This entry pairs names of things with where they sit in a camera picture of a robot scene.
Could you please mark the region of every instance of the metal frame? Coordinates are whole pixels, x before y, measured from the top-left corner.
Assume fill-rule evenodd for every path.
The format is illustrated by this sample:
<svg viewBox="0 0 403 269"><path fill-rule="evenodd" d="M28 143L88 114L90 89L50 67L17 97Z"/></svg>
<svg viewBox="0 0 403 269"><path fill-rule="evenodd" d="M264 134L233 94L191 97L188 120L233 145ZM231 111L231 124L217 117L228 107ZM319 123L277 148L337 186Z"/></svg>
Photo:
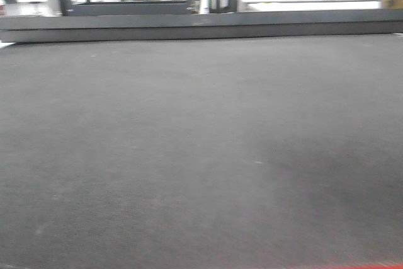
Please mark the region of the metal frame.
<svg viewBox="0 0 403 269"><path fill-rule="evenodd" d="M60 0L63 16L99 16L131 14L190 14L191 0L147 1L139 3L92 3L73 4L71 0Z"/></svg>

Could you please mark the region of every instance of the white desk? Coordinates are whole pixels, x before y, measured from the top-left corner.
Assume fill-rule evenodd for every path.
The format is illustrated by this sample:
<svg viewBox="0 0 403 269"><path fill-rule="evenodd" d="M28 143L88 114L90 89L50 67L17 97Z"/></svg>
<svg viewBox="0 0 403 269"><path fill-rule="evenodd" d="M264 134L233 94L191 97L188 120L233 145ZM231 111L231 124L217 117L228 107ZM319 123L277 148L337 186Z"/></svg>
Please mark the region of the white desk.
<svg viewBox="0 0 403 269"><path fill-rule="evenodd" d="M238 0L239 11L328 11L380 9L382 0Z"/></svg>

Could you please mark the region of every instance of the floor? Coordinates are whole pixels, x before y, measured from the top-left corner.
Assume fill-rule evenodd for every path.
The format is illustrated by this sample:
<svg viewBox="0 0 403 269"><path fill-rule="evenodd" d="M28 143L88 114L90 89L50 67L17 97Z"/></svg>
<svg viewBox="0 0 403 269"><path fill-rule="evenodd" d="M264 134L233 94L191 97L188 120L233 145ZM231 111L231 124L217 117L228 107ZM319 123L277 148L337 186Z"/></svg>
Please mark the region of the floor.
<svg viewBox="0 0 403 269"><path fill-rule="evenodd" d="M397 35L0 50L0 268L403 261Z"/></svg>

